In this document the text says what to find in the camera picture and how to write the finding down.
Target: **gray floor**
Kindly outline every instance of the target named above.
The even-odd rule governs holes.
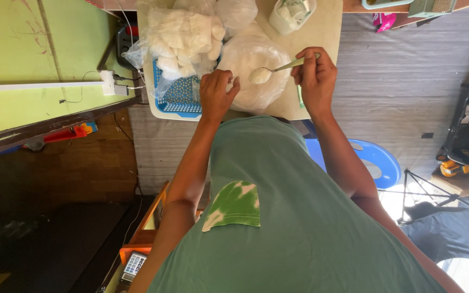
[[[332,109],[347,137],[377,143],[402,169],[429,177],[460,85],[469,82],[469,8],[378,34],[372,14],[344,14],[337,66]],[[196,123],[157,119],[149,106],[130,108],[130,119],[142,189],[158,193]]]

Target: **person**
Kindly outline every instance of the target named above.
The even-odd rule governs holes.
[[[463,292],[381,206],[373,178],[332,115],[337,69],[328,54],[308,47],[301,57],[291,75],[327,173],[289,124],[270,116],[221,123],[239,79],[222,70],[204,75],[202,117],[129,293]],[[211,201],[195,223],[208,163]]]

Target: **green wall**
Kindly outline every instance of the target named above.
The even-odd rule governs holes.
[[[84,74],[84,81],[100,80],[88,71],[96,70],[117,20],[83,0],[0,0],[0,84],[82,81]],[[131,77],[115,50],[106,69]],[[0,91],[0,131],[127,98],[104,96],[100,85]],[[63,99],[80,102],[60,104]]]

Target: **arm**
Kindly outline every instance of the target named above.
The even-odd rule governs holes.
[[[169,187],[164,217],[153,248],[146,263],[131,283],[129,293],[146,292],[166,257],[195,224],[195,213],[204,190],[213,138],[222,117],[240,90],[240,83],[236,78],[233,88],[226,94],[226,86],[231,79],[232,73],[229,70],[215,70],[212,74],[202,77],[200,83],[202,118]]]
[[[316,59],[314,53],[319,53],[320,57]],[[410,241],[382,207],[374,179],[332,115],[332,93],[338,71],[327,52],[321,47],[309,47],[296,55],[296,58],[301,57],[305,57],[304,64],[295,67],[291,76],[302,87],[303,102],[316,127],[329,176],[361,210],[398,238],[446,291],[464,293],[452,278]]]

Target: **white table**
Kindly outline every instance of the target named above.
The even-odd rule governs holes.
[[[256,0],[258,6],[258,15],[256,22],[262,27],[267,36],[271,40],[281,45],[291,59],[309,46],[320,46],[327,50],[330,58],[334,63],[338,58],[339,37],[341,32],[341,16],[343,2],[341,0],[317,0],[317,8],[312,16],[303,27],[287,36],[278,34],[269,24],[268,17],[276,3],[275,0]],[[145,16],[142,11],[137,11],[139,30],[146,25]],[[149,60],[144,64],[144,78],[147,84],[147,91],[153,90],[153,64]],[[177,114],[162,113],[156,109],[155,98],[148,94],[151,111],[155,117],[176,120],[193,120],[193,118],[183,118]],[[283,117],[287,120],[309,119],[309,113],[305,109],[300,108],[297,87],[294,80],[289,78],[285,89],[281,96],[277,98],[265,110],[265,114]]]

